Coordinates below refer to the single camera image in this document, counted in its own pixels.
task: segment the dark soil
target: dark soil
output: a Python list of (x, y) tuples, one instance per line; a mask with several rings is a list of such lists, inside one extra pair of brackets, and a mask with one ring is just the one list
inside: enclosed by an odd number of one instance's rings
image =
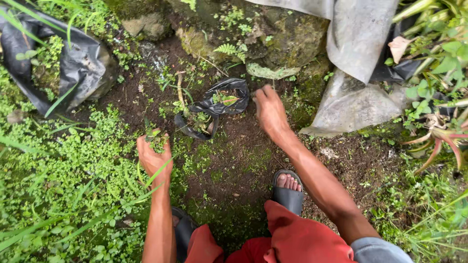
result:
[[(143, 62), (154, 65), (155, 57), (167, 56), (167, 65), (171, 72), (185, 71), (187, 63), (196, 65), (199, 61), (188, 56), (177, 37), (169, 37), (152, 44), (145, 43), (151, 52), (143, 55)], [(214, 67), (204, 74), (202, 85), (190, 86), (193, 100), (203, 98), (204, 92), (216, 82), (211, 77), (217, 74)], [(245, 66), (238, 65), (228, 70), (231, 76), (240, 77), (246, 74)], [(116, 84), (113, 89), (97, 102), (87, 102), (82, 110), (70, 117), (76, 120), (87, 120), (89, 111), (87, 105), (94, 103), (98, 109), (112, 103), (121, 112), (123, 121), (129, 123), (128, 133), (143, 133), (145, 118), (156, 126), (167, 131), (176, 141), (187, 141), (175, 126), (172, 112), (166, 118), (159, 113), (159, 108), (165, 103), (172, 105), (178, 101), (177, 91), (167, 87), (165, 91), (154, 79), (148, 79), (145, 71), (135, 64), (129, 71), (122, 71), (125, 77), (122, 84)], [(271, 80), (252, 80), (250, 75), (244, 77), (248, 81), (251, 94)], [(275, 89), (279, 94), (290, 93), (297, 85), (294, 81), (275, 81)], [(144, 93), (139, 92), (143, 85)], [(359, 134), (338, 136), (333, 139), (306, 139), (304, 143), (310, 147), (321, 161), (334, 173), (350, 192), (362, 210), (373, 205), (372, 189), (379, 186), (379, 180), (385, 173), (396, 171), (400, 158), (389, 158), (390, 151), (395, 151), (390, 145), (379, 138), (363, 138)], [(337, 157), (328, 159), (321, 153), (324, 148), (330, 148)], [(255, 104), (250, 101), (244, 113), (238, 115), (222, 115), (220, 127), (213, 142), (194, 140), (187, 143), (187, 154), (193, 155), (196, 164), (208, 163), (207, 167), (195, 168), (196, 174), (185, 175), (184, 182), (188, 189), (179, 195), (180, 204), (199, 224), (209, 223), (219, 244), (229, 253), (239, 248), (246, 239), (268, 235), (266, 218), (263, 212), (263, 202), (271, 196), (271, 180), (275, 171), (292, 169), (287, 156), (265, 135), (255, 117)], [(177, 158), (175, 167), (184, 173), (184, 162), (187, 158)], [(369, 181), (371, 187), (360, 185)], [(314, 205), (311, 197), (306, 195), (303, 216), (324, 222), (335, 229), (334, 225)]]

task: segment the black plastic bag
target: black plastic bag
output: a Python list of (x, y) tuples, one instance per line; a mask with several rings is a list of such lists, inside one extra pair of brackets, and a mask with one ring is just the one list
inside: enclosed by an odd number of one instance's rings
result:
[[(225, 105), (222, 102), (213, 103), (213, 94), (217, 93), (217, 91), (233, 89), (236, 90), (237, 97), (239, 98), (233, 104)], [(211, 86), (211, 88), (205, 92), (203, 101), (195, 102), (192, 106), (188, 107), (191, 112), (204, 112), (213, 118), (213, 131), (211, 132), (211, 135), (206, 135), (194, 130), (192, 127), (189, 127), (181, 113), (178, 113), (175, 116), (174, 122), (185, 135), (197, 139), (209, 140), (213, 138), (218, 129), (219, 116), (221, 114), (241, 113), (247, 108), (248, 103), (249, 89), (247, 88), (247, 82), (234, 77), (224, 78)]]
[(418, 17), (419, 14), (403, 19), (397, 24), (392, 24), (387, 41), (380, 53), (379, 61), (370, 78), (371, 81), (396, 81), (402, 83), (412, 77), (417, 67), (423, 62), (422, 60), (404, 60), (395, 66), (387, 66), (384, 62), (392, 57), (392, 52), (390, 51), (388, 43), (392, 42), (395, 37), (413, 26)]
[[(0, 8), (4, 12), (8, 10), (7, 7)], [(32, 8), (30, 10), (66, 32), (67, 24)], [(84, 100), (97, 99), (110, 90), (117, 79), (117, 63), (101, 42), (86, 35), (79, 29), (71, 27), (70, 49), (66, 33), (50, 27), (25, 13), (18, 14), (16, 18), (19, 19), (28, 32), (38, 38), (57, 35), (63, 39), (64, 46), (60, 55), (59, 97), (75, 85), (76, 87), (54, 109), (53, 113), (71, 110)], [(18, 53), (34, 50), (36, 41), (24, 35), (2, 16), (0, 16), (0, 30), (2, 32), (0, 43), (3, 48), (5, 68), (39, 113), (45, 115), (51, 103), (43, 92), (34, 87), (31, 79), (30, 59), (16, 59)]]

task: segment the person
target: person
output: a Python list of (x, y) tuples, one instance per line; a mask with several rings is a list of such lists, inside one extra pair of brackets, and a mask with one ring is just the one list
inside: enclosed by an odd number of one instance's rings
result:
[[(289, 127), (284, 106), (270, 85), (255, 92), (261, 128), (288, 156), (296, 173), (280, 170), (273, 177), (273, 198), (265, 202), (271, 237), (247, 240), (227, 257), (207, 225), (196, 228), (191, 218), (172, 208), (169, 197), (172, 170), (169, 143), (155, 153), (145, 136), (137, 139), (139, 161), (155, 178), (142, 262), (173, 263), (411, 263), (396, 245), (382, 240), (335, 176), (299, 141)], [(300, 217), (303, 189), (337, 226)]]

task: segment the black slide sandal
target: black slide sandal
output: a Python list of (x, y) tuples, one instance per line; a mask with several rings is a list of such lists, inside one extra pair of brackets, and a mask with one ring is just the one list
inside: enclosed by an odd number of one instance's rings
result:
[[(277, 180), (280, 174), (291, 175), (297, 179), (297, 183), (301, 186), (302, 191), (294, 191), (288, 188), (277, 187)], [(273, 198), (272, 200), (278, 202), (280, 205), (286, 207), (287, 210), (300, 216), (302, 214), (302, 202), (304, 200), (304, 186), (299, 179), (299, 176), (291, 170), (279, 170), (273, 177)]]
[(172, 207), (172, 215), (179, 218), (179, 223), (175, 227), (177, 260), (181, 263), (184, 263), (187, 259), (187, 250), (189, 248), (190, 237), (198, 226), (184, 210), (178, 207)]

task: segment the foot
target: foot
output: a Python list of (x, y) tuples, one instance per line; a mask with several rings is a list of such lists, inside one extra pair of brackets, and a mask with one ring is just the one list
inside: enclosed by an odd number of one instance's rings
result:
[(172, 216), (172, 226), (173, 227), (176, 227), (179, 224), (179, 221), (180, 221), (180, 219), (177, 216), (175, 216), (175, 215)]
[(294, 191), (302, 192), (302, 187), (297, 183), (297, 180), (289, 174), (280, 174), (276, 186), (281, 188), (288, 188)]

